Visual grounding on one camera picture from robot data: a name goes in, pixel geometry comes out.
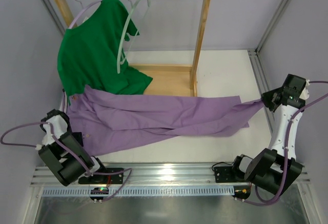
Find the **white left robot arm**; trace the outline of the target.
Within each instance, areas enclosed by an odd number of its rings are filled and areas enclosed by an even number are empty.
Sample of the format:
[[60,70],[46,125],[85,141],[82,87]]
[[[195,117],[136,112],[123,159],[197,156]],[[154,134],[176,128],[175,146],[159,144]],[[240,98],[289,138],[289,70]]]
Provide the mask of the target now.
[[68,186],[81,177],[91,178],[105,171],[102,162],[83,148],[83,136],[72,131],[66,113],[51,110],[41,120],[40,127],[46,135],[38,155],[62,185]]

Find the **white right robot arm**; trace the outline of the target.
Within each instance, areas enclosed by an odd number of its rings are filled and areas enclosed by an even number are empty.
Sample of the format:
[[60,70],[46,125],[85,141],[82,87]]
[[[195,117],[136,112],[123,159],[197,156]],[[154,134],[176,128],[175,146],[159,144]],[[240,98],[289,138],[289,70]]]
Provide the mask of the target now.
[[272,194],[281,195],[302,172],[296,161],[295,140],[302,108],[308,98],[306,79],[288,74],[282,86],[265,92],[261,100],[274,114],[274,130],[268,148],[255,158],[236,157],[232,173]]

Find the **purple trousers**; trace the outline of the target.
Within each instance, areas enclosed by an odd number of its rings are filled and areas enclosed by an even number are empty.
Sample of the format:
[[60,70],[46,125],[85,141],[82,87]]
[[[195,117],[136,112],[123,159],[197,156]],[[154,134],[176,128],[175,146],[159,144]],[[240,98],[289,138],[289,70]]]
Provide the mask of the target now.
[[248,127],[261,100],[239,96],[115,95],[86,86],[68,97],[73,132],[92,156],[138,148],[177,136],[229,137]]

